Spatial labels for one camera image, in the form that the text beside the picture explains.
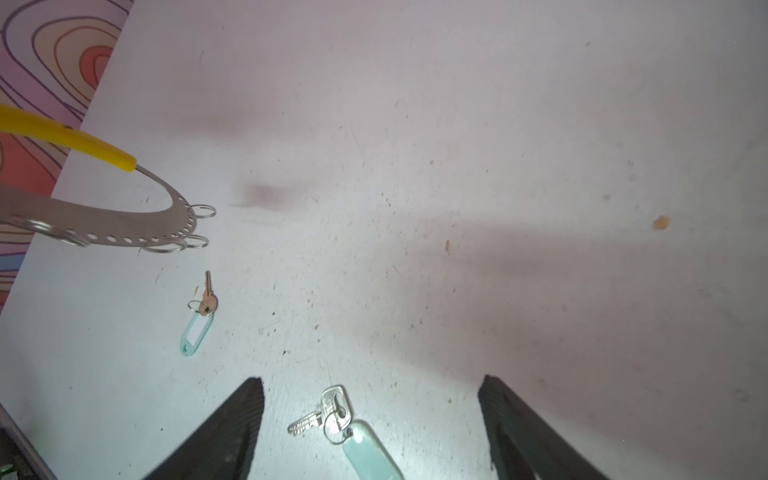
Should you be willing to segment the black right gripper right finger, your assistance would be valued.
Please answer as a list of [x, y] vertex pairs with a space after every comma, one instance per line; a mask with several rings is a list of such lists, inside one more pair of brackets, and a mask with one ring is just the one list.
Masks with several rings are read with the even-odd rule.
[[606, 480], [500, 378], [485, 376], [478, 400], [500, 479]]

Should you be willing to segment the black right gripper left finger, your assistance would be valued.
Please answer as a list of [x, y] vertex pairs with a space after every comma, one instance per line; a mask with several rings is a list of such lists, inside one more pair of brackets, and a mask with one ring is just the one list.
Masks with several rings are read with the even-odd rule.
[[248, 478], [265, 409], [262, 380], [246, 379], [238, 389], [150, 472], [149, 479]]

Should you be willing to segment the key with small mint tag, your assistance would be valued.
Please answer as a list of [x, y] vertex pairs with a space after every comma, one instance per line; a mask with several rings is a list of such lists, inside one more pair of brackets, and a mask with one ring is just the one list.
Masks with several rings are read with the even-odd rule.
[[316, 408], [290, 423], [287, 433], [299, 436], [311, 429], [319, 429], [330, 444], [341, 447], [359, 479], [404, 479], [373, 428], [365, 421], [355, 419], [343, 385], [325, 389]]

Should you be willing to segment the metal keyring organizer yellow grip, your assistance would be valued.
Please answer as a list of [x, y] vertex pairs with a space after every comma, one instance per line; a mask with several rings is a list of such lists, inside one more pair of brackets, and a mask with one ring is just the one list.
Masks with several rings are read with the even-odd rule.
[[123, 177], [101, 168], [80, 181], [81, 193], [42, 195], [1, 183], [1, 224], [77, 247], [137, 248], [172, 254], [206, 248], [210, 240], [198, 223], [216, 216], [207, 204], [189, 202], [177, 189], [135, 157], [88, 133], [17, 107], [1, 107], [1, 132], [42, 140], [101, 160]]

